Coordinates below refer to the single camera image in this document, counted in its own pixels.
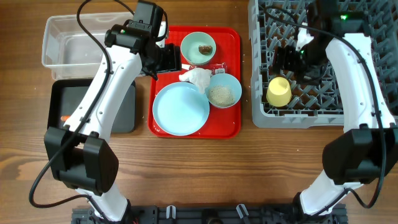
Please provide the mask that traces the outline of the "clear plastic bin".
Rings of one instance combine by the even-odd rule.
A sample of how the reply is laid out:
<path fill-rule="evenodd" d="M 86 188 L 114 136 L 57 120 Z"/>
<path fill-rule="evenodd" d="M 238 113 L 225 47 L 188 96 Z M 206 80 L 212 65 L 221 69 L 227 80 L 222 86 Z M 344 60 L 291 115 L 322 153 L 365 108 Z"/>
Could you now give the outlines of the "clear plastic bin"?
<path fill-rule="evenodd" d="M 81 14 L 84 27 L 101 43 L 107 30 L 132 19 L 130 12 Z M 42 44 L 42 65 L 51 69 L 54 80 L 93 78 L 103 53 L 81 29 L 76 15 L 52 16 L 47 19 Z"/>

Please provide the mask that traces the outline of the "light blue bowl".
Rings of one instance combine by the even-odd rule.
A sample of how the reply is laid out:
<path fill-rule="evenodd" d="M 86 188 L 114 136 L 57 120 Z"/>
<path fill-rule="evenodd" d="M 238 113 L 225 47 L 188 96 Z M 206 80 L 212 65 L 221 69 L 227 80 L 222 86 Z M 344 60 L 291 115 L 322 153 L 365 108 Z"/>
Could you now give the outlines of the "light blue bowl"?
<path fill-rule="evenodd" d="M 241 99 L 242 87 L 235 76 L 219 73 L 211 77 L 205 95 L 213 106 L 222 109 L 230 108 Z"/>

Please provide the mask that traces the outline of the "grey dishwasher rack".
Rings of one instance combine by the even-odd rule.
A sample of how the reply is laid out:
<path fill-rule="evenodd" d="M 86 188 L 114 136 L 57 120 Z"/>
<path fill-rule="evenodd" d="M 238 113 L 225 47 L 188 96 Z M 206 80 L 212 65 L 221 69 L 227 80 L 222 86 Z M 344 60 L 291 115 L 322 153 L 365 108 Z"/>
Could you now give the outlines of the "grey dishwasher rack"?
<path fill-rule="evenodd" d="M 275 77 L 268 71 L 277 47 L 295 46 L 295 29 L 267 20 L 263 8 L 277 6 L 290 11 L 299 23 L 305 22 L 309 1 L 259 1 L 248 3 L 249 38 L 252 47 L 251 99 L 252 120 L 259 128 L 309 128 L 343 125 L 343 107 L 331 65 L 323 68 L 318 86 L 300 85 L 292 72 L 281 71 L 288 79 L 292 99 L 281 107 L 266 99 L 269 82 Z M 340 1 L 342 11 L 363 11 L 368 15 L 372 56 L 386 104 L 397 116 L 397 0 Z"/>

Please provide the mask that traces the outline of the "light blue plate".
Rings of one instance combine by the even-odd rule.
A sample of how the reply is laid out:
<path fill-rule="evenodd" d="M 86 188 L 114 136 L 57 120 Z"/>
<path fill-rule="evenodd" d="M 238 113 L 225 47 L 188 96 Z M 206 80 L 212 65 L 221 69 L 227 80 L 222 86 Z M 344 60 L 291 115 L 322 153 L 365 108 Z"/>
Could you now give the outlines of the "light blue plate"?
<path fill-rule="evenodd" d="M 195 85 L 176 82 L 158 92 L 152 115 L 159 128 L 167 134 L 188 136 L 204 126 L 210 115 L 210 104 Z"/>

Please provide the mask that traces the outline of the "red plastic tray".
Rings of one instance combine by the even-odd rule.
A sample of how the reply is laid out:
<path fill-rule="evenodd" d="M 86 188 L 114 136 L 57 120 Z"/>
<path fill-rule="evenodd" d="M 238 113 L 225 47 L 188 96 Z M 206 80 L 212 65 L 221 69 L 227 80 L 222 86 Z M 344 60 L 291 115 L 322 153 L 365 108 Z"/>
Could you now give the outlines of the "red plastic tray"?
<path fill-rule="evenodd" d="M 167 44 L 180 45 L 183 38 L 192 32 L 209 34 L 216 43 L 215 56 L 211 64 L 225 63 L 226 72 L 237 80 L 241 79 L 241 38 L 238 33 L 229 27 L 195 27 L 195 26 L 170 26 Z M 156 96 L 161 89 L 169 84 L 178 82 L 178 76 L 183 72 L 170 72 L 158 75 L 158 80 L 152 80 L 150 85 L 149 109 L 147 125 L 150 131 L 160 138 L 175 138 L 173 134 L 166 133 L 156 123 L 153 108 Z M 185 139 L 229 139 L 235 137 L 241 129 L 241 104 L 219 109 L 210 106 L 210 115 L 202 128 L 185 136 Z"/>

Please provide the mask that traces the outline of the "white plastic spoon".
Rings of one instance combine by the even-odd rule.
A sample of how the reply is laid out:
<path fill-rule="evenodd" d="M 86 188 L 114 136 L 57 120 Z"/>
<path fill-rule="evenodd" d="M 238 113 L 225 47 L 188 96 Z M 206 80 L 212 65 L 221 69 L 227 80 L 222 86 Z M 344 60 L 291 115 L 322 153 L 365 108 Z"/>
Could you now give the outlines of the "white plastic spoon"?
<path fill-rule="evenodd" d="M 190 65 L 189 64 L 182 64 L 182 69 L 189 70 L 190 69 Z"/>

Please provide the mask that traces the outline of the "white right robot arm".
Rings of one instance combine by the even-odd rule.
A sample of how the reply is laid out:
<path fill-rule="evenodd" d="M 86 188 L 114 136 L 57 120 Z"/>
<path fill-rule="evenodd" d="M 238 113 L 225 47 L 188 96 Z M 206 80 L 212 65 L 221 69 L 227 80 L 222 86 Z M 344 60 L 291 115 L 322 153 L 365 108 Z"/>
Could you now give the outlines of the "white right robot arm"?
<path fill-rule="evenodd" d="M 274 68 L 316 82 L 322 65 L 334 70 L 344 113 L 344 133 L 323 150 L 323 170 L 298 195 L 303 220 L 328 215 L 346 195 L 384 179 L 397 162 L 397 124 L 386 106 L 372 59 L 371 36 L 362 12 L 308 12 L 298 25 L 296 48 L 278 48 Z"/>

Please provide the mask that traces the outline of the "white napkin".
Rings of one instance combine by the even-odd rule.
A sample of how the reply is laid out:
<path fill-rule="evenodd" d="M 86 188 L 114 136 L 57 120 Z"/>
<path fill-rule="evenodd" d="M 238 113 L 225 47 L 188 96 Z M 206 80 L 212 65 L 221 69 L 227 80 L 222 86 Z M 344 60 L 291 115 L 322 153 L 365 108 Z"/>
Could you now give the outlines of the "white napkin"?
<path fill-rule="evenodd" d="M 179 80 L 181 82 L 190 82 L 194 84 L 201 94 L 205 93 L 206 88 L 210 85 L 210 79 L 212 72 L 209 69 L 204 68 L 194 68 L 179 75 Z"/>

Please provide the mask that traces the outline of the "brown food scrap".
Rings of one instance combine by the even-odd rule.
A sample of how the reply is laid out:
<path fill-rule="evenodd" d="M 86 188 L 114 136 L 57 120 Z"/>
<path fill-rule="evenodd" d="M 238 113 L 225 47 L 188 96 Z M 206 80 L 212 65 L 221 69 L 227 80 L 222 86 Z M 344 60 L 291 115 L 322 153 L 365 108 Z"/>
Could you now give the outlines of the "brown food scrap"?
<path fill-rule="evenodd" d="M 198 51 L 202 55 L 210 55 L 213 52 L 213 47 L 211 45 L 200 45 Z"/>

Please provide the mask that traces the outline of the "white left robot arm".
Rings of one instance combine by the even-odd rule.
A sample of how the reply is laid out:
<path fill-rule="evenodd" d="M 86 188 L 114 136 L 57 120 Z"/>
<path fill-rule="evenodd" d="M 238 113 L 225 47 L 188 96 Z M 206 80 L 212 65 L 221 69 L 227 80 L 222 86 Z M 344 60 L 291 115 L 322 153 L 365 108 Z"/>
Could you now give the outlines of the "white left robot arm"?
<path fill-rule="evenodd" d="M 119 161 L 109 139 L 135 78 L 149 75 L 156 79 L 158 73 L 180 70 L 175 46 L 164 43 L 168 32 L 166 22 L 149 25 L 131 20 L 107 31 L 105 42 L 99 44 L 101 65 L 82 101 L 62 128 L 49 127 L 45 133 L 49 161 L 30 189 L 29 203 L 33 207 L 56 207 L 85 198 L 103 223 L 133 221 L 131 203 L 115 183 Z M 37 203 L 34 193 L 47 170 L 78 195 L 54 203 Z"/>

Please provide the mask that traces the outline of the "yellow cup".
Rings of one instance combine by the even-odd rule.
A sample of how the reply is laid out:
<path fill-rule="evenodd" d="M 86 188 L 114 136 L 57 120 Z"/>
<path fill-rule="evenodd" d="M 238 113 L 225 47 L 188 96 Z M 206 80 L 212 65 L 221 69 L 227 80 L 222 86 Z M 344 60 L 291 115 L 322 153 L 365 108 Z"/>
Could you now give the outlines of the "yellow cup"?
<path fill-rule="evenodd" d="M 270 105 L 283 107 L 290 103 L 291 98 L 292 92 L 287 79 L 275 77 L 270 81 L 266 93 L 266 99 Z"/>

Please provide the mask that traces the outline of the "red snack wrapper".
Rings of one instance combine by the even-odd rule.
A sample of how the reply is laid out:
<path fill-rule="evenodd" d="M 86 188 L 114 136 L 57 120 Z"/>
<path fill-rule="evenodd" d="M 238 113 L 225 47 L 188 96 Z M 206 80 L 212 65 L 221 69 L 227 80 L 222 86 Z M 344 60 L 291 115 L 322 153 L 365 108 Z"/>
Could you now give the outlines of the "red snack wrapper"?
<path fill-rule="evenodd" d="M 205 74 L 205 75 L 216 75 L 219 73 L 226 73 L 227 71 L 227 64 L 226 63 L 210 63 L 206 65 L 191 65 L 188 68 L 188 71 L 194 71 L 198 74 Z"/>

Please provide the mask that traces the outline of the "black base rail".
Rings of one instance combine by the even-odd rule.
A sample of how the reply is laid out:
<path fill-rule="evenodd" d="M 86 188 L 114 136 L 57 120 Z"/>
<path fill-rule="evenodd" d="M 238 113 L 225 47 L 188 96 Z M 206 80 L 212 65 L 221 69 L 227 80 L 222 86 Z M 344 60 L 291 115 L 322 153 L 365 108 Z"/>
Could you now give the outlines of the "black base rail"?
<path fill-rule="evenodd" d="M 292 204 L 263 205 L 248 207 L 180 207 L 173 205 L 159 208 L 146 206 L 131 208 L 131 215 L 125 223 L 329 223 L 348 224 L 346 206 L 338 204 L 329 214 L 306 218 Z"/>

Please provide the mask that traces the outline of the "white rice pile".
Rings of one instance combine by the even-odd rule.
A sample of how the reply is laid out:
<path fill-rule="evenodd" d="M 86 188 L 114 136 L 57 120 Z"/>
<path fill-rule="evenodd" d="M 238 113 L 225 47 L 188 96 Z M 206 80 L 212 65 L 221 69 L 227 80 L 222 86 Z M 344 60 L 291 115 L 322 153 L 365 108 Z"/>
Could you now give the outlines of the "white rice pile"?
<path fill-rule="evenodd" d="M 208 90 L 208 99 L 215 106 L 229 107 L 235 102 L 233 92 L 227 86 L 215 85 Z"/>

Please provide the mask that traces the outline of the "green bowl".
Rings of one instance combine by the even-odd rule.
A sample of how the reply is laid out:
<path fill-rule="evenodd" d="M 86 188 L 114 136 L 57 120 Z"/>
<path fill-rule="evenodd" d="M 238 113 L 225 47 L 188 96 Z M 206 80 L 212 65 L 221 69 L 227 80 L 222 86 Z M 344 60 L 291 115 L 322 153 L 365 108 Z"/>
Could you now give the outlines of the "green bowl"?
<path fill-rule="evenodd" d="M 211 45 L 213 47 L 212 54 L 202 55 L 199 53 L 198 47 L 200 45 Z M 183 38 L 180 48 L 182 56 L 190 65 L 205 65 L 215 56 L 216 42 L 207 33 L 192 32 Z"/>

